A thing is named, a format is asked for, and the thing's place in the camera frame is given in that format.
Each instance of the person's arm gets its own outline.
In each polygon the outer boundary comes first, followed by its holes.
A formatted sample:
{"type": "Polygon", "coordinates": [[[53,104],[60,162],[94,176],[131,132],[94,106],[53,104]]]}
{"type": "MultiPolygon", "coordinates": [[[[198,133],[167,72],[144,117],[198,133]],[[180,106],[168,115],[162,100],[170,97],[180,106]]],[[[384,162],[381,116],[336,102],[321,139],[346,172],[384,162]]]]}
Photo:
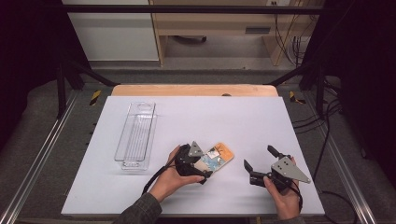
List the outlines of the person's arm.
{"type": "MultiPolygon", "coordinates": [[[[293,180],[294,185],[292,188],[298,188],[298,181],[293,180]]],[[[304,219],[300,217],[299,196],[291,189],[285,189],[280,192],[277,191],[274,183],[267,177],[264,177],[264,185],[268,192],[274,199],[276,205],[276,212],[278,221],[275,224],[302,224],[305,223],[304,219]]]]}
{"type": "MultiPolygon", "coordinates": [[[[169,154],[168,161],[174,158],[178,150],[179,147],[176,147],[169,154]]],[[[179,188],[188,184],[198,183],[203,179],[204,177],[199,175],[179,175],[173,161],[171,166],[158,177],[151,190],[143,194],[132,206],[125,209],[113,223],[154,223],[162,212],[160,203],[165,198],[172,195],[179,188]]]]}
{"type": "Polygon", "coordinates": [[[157,199],[150,193],[145,193],[132,206],[125,209],[113,223],[155,223],[162,211],[157,199]]]}

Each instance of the sleeve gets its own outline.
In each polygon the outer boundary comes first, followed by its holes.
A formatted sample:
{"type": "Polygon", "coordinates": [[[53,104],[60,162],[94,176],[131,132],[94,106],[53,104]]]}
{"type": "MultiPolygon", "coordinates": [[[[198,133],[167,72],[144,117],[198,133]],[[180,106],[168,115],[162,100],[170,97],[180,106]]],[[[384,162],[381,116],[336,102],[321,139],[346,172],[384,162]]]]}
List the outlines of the sleeve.
{"type": "Polygon", "coordinates": [[[158,201],[150,193],[145,193],[132,206],[125,209],[113,224],[134,223],[149,224],[155,223],[163,210],[158,201]]]}
{"type": "Polygon", "coordinates": [[[302,217],[294,217],[287,220],[275,221],[274,224],[305,224],[305,221],[302,217]]]}

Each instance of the hand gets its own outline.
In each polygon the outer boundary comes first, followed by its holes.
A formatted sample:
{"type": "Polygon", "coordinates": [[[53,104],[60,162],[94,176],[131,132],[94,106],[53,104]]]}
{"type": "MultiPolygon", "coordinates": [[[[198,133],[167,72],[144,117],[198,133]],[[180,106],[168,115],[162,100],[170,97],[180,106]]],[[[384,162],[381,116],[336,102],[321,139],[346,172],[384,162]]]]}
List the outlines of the hand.
{"type": "MultiPolygon", "coordinates": [[[[180,146],[176,147],[170,154],[168,161],[172,160],[180,146]]],[[[160,203],[166,197],[173,194],[179,188],[188,185],[200,182],[204,179],[203,176],[200,175],[190,175],[190,176],[181,176],[178,174],[175,168],[175,162],[171,163],[171,166],[167,168],[157,179],[154,186],[149,191],[152,196],[154,196],[157,201],[160,203]]]]}
{"type": "MultiPolygon", "coordinates": [[[[293,180],[295,183],[291,185],[292,188],[297,189],[298,181],[293,180]]],[[[285,189],[279,193],[274,183],[267,177],[264,177],[264,185],[268,192],[274,199],[279,220],[286,220],[297,217],[300,215],[299,196],[291,189],[285,189]]]]}

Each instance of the white table surface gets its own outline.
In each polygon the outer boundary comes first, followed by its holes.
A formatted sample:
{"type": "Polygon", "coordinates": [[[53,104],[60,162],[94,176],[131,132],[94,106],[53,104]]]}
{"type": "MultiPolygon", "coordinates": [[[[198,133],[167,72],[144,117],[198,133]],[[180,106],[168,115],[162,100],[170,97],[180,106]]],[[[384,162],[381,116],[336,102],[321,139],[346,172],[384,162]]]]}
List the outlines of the white table surface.
{"type": "MultiPolygon", "coordinates": [[[[254,217],[275,214],[270,194],[249,184],[246,159],[257,172],[277,161],[268,151],[294,156],[310,178],[281,97],[109,96],[69,191],[63,215],[112,217],[137,200],[149,179],[177,146],[196,141],[202,150],[223,142],[234,158],[204,185],[179,189],[162,202],[163,217],[254,217]],[[147,171],[122,171],[114,161],[131,102],[155,102],[157,125],[147,171]]],[[[323,215],[314,183],[300,183],[303,215],[323,215]]]]}

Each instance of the transparent organizer tray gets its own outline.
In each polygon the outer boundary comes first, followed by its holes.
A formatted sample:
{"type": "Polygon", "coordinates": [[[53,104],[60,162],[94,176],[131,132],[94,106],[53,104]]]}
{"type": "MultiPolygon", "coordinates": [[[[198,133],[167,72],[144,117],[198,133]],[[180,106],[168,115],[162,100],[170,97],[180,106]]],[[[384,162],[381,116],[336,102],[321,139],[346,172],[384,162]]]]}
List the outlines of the transparent organizer tray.
{"type": "Polygon", "coordinates": [[[121,161],[122,170],[149,168],[156,121],[155,103],[130,104],[115,156],[116,161],[121,161]]]}

